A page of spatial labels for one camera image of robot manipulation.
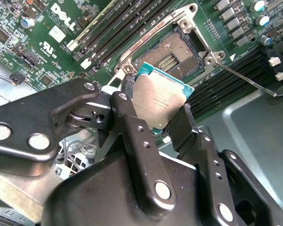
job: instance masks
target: cable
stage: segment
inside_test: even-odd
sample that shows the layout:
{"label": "cable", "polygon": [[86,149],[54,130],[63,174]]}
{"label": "cable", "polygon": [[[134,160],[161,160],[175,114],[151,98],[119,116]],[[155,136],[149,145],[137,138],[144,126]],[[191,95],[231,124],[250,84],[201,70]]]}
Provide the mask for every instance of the cable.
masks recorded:
{"label": "cable", "polygon": [[[71,155],[76,154],[76,153],[79,153],[79,152],[80,152],[80,148],[81,148],[83,145],[90,146],[90,147],[96,147],[96,146],[93,145],[93,144],[87,144],[87,143],[84,143],[83,141],[79,141],[79,140],[76,140],[76,141],[71,142],[71,143],[68,144],[68,146],[66,147],[66,139],[63,139],[62,144],[63,144],[64,153],[58,154],[58,155],[56,156],[55,163],[56,163],[56,164],[65,164],[66,161],[67,161],[67,158],[69,158],[70,161],[73,163],[73,165],[78,169],[78,171],[81,171],[82,169],[81,169],[80,166],[75,162],[75,160],[73,159],[73,157],[72,157]],[[74,145],[74,144],[82,144],[82,146],[81,146],[81,147],[77,147],[76,149],[74,149],[74,150],[72,150],[72,151],[69,151],[70,146],[71,146],[71,145]]]}
{"label": "cable", "polygon": [[69,153],[70,146],[73,145],[73,144],[76,144],[76,143],[78,143],[78,141],[74,141],[74,142],[71,142],[70,144],[68,144],[68,146],[65,150],[65,156],[67,156],[70,159],[70,161],[77,168],[78,171],[82,171],[81,167],[78,164],[76,164],[74,158]]}

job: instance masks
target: black plastic bracket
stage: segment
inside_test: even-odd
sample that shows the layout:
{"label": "black plastic bracket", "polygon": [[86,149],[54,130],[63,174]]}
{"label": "black plastic bracket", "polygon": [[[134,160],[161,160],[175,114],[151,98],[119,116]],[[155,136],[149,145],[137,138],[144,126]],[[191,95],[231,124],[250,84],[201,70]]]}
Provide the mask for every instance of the black plastic bracket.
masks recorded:
{"label": "black plastic bracket", "polygon": [[140,208],[152,218],[162,219],[174,208],[176,193],[150,129],[137,117],[128,95],[114,92],[110,101],[115,125],[97,151],[96,161],[111,154],[109,150],[124,147]]}
{"label": "black plastic bracket", "polygon": [[204,224],[245,225],[235,211],[225,165],[212,139],[199,132],[189,104],[185,104],[170,122],[169,133],[180,159],[195,165],[199,172],[199,208]]}
{"label": "black plastic bracket", "polygon": [[[65,123],[70,110],[95,100],[99,93],[88,81],[75,79],[1,106],[0,125],[11,134],[0,140],[0,171],[39,176],[51,168],[58,142],[81,130]],[[38,134],[48,139],[48,147],[36,149],[29,144],[29,138]]]}
{"label": "black plastic bracket", "polygon": [[283,210],[242,159],[230,150],[222,151],[219,156],[225,162],[233,201],[244,222],[255,226],[283,226]]}

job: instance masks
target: dimm slot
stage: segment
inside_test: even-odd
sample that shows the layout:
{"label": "dimm slot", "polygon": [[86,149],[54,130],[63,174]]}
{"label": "dimm slot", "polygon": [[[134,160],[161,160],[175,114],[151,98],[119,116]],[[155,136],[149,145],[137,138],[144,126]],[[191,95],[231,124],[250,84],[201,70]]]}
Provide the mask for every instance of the dimm slot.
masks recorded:
{"label": "dimm slot", "polygon": [[171,4],[173,0],[163,0],[163,5],[159,7],[159,11],[155,10],[150,12],[146,18],[144,18],[142,21],[139,22],[139,26],[134,27],[132,30],[130,30],[130,24],[127,26],[127,29],[130,30],[130,32],[126,35],[126,38],[123,38],[122,41],[119,43],[114,43],[112,48],[103,47],[100,51],[103,51],[104,49],[108,49],[108,51],[105,51],[105,53],[99,57],[100,63],[105,63],[110,59],[110,56],[115,54],[117,51],[120,50],[120,48],[127,43],[137,32],[140,32],[144,29],[145,26],[148,25],[149,21],[153,20],[153,18],[156,18],[159,16],[165,9]]}
{"label": "dimm slot", "polygon": [[132,21],[132,19],[136,16],[136,14],[138,14],[140,11],[142,11],[150,3],[151,3],[151,0],[134,1],[134,3],[131,4],[130,7],[127,8],[126,11],[124,11],[121,16],[119,16],[119,18],[121,18],[121,19],[114,20],[114,22],[109,24],[108,27],[104,27],[102,29],[103,30],[102,32],[100,32],[98,35],[93,37],[92,40],[90,40],[89,42],[87,42],[85,44],[86,47],[91,48],[92,46],[99,46],[98,42],[107,35],[109,35],[110,37],[114,37],[116,32],[121,31],[124,26],[127,26],[128,23],[130,23],[130,21]]}

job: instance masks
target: green circuit board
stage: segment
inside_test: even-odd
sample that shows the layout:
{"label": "green circuit board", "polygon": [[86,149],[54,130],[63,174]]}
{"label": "green circuit board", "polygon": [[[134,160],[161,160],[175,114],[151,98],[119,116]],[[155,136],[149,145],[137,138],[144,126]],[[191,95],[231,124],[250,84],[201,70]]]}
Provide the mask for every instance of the green circuit board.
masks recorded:
{"label": "green circuit board", "polygon": [[[265,1],[265,9],[260,12],[249,11],[253,0],[230,1],[231,4],[235,3],[237,6],[235,15],[239,14],[243,21],[247,21],[245,31],[249,31],[249,41],[240,47],[235,45],[229,31],[225,28],[225,22],[220,17],[221,12],[218,12],[214,7],[218,2],[219,0],[0,0],[0,61],[11,71],[22,73],[26,77],[25,81],[37,91],[76,77],[97,81],[99,85],[103,86],[114,76],[115,65],[124,51],[166,15],[191,3],[197,4],[199,8],[194,22],[213,51],[225,52],[223,60],[225,65],[230,65],[233,61],[239,60],[261,45],[259,40],[262,35],[270,37],[274,44],[279,41],[283,42],[283,0]],[[143,4],[156,3],[157,5],[152,5],[149,8],[150,11],[153,11],[153,15],[151,15],[151,11],[146,18],[147,23],[137,27],[140,29],[137,29],[136,32],[128,33],[128,30],[121,29],[124,27],[125,18],[116,23],[115,27],[109,30],[110,33],[106,32],[109,23],[104,15],[114,10],[114,16],[119,13],[117,19],[119,20],[125,15],[125,12],[120,11],[121,6],[125,7],[129,3],[135,4],[135,10],[138,10],[138,7]],[[21,20],[29,18],[27,14],[32,14],[34,26],[24,28],[21,25],[23,22]],[[258,26],[255,24],[255,20],[262,14],[269,16],[270,22],[265,26]],[[127,16],[136,18],[136,15],[133,14],[127,14]],[[105,45],[104,55],[129,37],[123,45],[115,51],[111,51],[108,61],[106,59],[106,62],[101,65],[97,62],[97,68],[93,71],[93,65],[82,67],[82,63],[91,58],[92,51],[76,58],[82,44],[74,50],[68,48],[69,43],[77,39],[91,24],[90,37],[94,37],[99,32],[106,34],[99,38],[95,47]],[[157,33],[138,50],[136,57],[152,48],[175,27],[176,25],[172,24]],[[213,76],[218,70],[218,68],[215,69],[204,79]],[[196,70],[182,80],[189,83],[201,73],[202,70]]]}

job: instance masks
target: capacitor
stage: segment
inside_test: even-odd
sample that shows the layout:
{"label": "capacitor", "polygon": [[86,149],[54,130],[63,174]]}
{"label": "capacitor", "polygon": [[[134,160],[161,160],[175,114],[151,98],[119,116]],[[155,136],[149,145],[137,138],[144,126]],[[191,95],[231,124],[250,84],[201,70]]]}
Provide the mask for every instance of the capacitor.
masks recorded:
{"label": "capacitor", "polygon": [[268,46],[270,43],[272,43],[272,39],[267,37],[266,35],[262,35],[262,37],[260,38],[260,42],[263,45]]}
{"label": "capacitor", "polygon": [[264,10],[264,1],[253,1],[250,4],[250,11],[252,12],[259,12]]}
{"label": "capacitor", "polygon": [[23,28],[28,29],[35,25],[34,20],[32,18],[22,18],[20,24]]}
{"label": "capacitor", "polygon": [[260,15],[256,19],[256,24],[260,26],[265,26],[269,22],[269,16]]}

